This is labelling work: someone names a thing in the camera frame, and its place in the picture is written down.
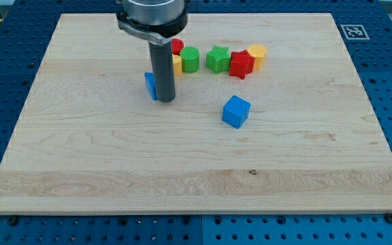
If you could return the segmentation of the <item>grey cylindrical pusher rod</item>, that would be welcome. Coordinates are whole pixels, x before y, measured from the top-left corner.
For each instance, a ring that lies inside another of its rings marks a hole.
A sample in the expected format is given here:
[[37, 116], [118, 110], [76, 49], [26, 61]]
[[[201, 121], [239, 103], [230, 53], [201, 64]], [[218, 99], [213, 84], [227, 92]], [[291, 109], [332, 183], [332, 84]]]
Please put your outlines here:
[[157, 99], [160, 102], [169, 103], [176, 97], [172, 43], [167, 42], [160, 46], [149, 42], [148, 46]]

